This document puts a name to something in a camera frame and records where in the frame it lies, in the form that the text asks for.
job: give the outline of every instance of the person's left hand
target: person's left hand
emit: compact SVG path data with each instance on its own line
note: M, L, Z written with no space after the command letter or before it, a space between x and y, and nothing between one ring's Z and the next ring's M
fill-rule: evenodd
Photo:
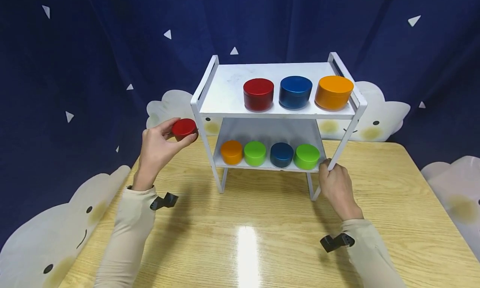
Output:
M138 169L133 177L132 190L149 190L158 172L180 152L195 141L197 134L191 134L179 142L170 142L167 139L173 137L172 126L180 118L171 118L156 127L146 129L142 133L142 150Z

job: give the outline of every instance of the wooden table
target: wooden table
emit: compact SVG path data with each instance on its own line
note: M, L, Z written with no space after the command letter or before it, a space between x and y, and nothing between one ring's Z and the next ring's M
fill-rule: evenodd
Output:
M325 142L327 155L337 143ZM479 262L402 146L349 142L339 164L408 287L480 287ZM160 172L158 193L180 198L157 211L134 287L361 286L345 250L327 254L319 244L340 222L322 196L309 200L305 174L228 173L219 194L199 140ZM92 287L120 194L60 287Z

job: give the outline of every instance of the orange tin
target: orange tin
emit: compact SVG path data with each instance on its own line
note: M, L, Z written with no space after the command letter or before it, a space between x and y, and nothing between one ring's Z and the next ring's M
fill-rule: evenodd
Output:
M350 98L353 83L345 77L329 75L318 81L315 103L327 110L340 110Z
M241 143L235 140L227 141L220 147L223 161L228 165L237 165L240 163L241 159L243 159L242 150L243 147Z

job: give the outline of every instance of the small green tin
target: small green tin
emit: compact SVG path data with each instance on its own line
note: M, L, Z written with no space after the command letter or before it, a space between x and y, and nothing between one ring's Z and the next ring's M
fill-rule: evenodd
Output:
M293 162L300 169L313 169L320 159L320 152L313 145L299 145L295 150Z
M248 165L258 167L265 162L267 157L267 149L263 143L258 141L250 141L243 148L245 162Z

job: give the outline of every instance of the person's right hand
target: person's right hand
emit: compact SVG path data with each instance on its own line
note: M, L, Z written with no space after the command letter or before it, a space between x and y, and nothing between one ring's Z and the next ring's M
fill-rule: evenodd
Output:
M335 164L328 171L330 159L320 164L318 181L322 194L328 199L338 217L342 221L349 219L363 219L363 213L353 198L352 180L347 168Z

